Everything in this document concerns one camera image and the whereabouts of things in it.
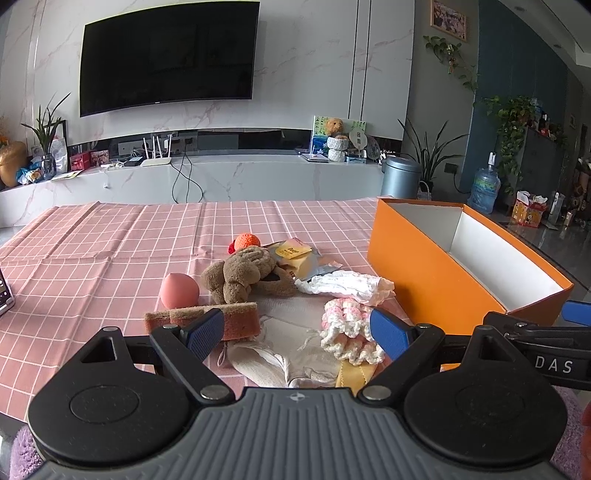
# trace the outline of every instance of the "purple fuzzy fabric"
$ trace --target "purple fuzzy fabric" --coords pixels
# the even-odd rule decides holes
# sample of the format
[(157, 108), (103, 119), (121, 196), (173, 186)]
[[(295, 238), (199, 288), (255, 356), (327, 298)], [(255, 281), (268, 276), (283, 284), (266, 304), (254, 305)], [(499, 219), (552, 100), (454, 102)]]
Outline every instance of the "purple fuzzy fabric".
[(24, 480), (42, 464), (43, 460), (35, 449), (33, 434), (29, 427), (24, 426), (18, 431), (12, 443), (10, 480)]
[(583, 409), (569, 388), (554, 387), (562, 397), (569, 419), (564, 434), (552, 456), (552, 465), (573, 480), (581, 478), (581, 441), (585, 427), (581, 424)]
[[(569, 388), (555, 387), (562, 397), (569, 419), (564, 434), (552, 456), (552, 464), (572, 480), (581, 478), (581, 440), (584, 427), (581, 424), (583, 410), (574, 392)], [(37, 470), (43, 461), (33, 443), (29, 427), (19, 430), (12, 444), (10, 457), (10, 480), (24, 480)]]

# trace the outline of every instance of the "blue water bottle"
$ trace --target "blue water bottle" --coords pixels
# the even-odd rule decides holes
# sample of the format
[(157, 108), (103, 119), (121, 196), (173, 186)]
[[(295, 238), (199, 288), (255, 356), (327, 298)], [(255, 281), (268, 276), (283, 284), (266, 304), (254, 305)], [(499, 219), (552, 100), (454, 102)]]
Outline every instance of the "blue water bottle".
[(491, 152), (488, 167), (481, 168), (474, 176), (474, 183), (468, 198), (468, 206), (480, 213), (491, 213), (501, 181), (495, 171), (496, 155)]

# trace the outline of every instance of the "gray ribbed panel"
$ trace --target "gray ribbed panel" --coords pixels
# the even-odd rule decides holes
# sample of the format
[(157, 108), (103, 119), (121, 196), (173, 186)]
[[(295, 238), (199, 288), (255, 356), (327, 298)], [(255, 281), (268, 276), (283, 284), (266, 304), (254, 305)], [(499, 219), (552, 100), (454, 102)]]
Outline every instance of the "gray ribbed panel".
[[(293, 400), (303, 395), (299, 401)], [(431, 456), (397, 415), (345, 390), (250, 388), (229, 407), (206, 408), (162, 455), (128, 468), (74, 471), (47, 463), (33, 480), (558, 480), (550, 465), (471, 472)]]

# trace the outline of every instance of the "brown stuffed animal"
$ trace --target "brown stuffed animal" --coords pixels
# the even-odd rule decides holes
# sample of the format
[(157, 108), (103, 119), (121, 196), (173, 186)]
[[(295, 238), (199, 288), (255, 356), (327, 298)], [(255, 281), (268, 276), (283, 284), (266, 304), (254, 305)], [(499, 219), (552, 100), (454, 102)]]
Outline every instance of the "brown stuffed animal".
[(252, 245), (215, 262), (202, 274), (205, 287), (211, 291), (215, 303), (244, 303), (252, 286), (261, 293), (280, 297), (297, 292), (288, 272), (277, 266), (269, 251)]
[(324, 122), (324, 130), (327, 137), (333, 137), (343, 131), (343, 121), (336, 117), (327, 118)]

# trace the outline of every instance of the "hanging vine plant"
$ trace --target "hanging vine plant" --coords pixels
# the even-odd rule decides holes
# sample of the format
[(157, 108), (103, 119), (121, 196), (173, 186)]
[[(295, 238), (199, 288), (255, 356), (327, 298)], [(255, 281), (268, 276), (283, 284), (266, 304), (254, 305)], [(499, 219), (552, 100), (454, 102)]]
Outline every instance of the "hanging vine plant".
[(496, 95), (485, 98), (483, 102), (488, 108), (487, 115), (495, 115), (500, 123), (496, 131), (501, 157), (497, 169), (505, 192), (512, 195), (514, 190), (509, 183), (510, 176), (514, 175), (518, 181), (523, 179), (515, 157), (523, 146), (527, 124), (534, 117), (535, 107), (531, 98), (526, 96), (502, 99)]
[(475, 73), (476, 66), (469, 65), (462, 57), (460, 49), (461, 43), (449, 43), (445, 38), (429, 37), (424, 35), (425, 48), (431, 50), (439, 62), (447, 64), (447, 72), (449, 75), (455, 74), (459, 80), (463, 80), (462, 85), (472, 92), (478, 88), (476, 79), (478, 74)]

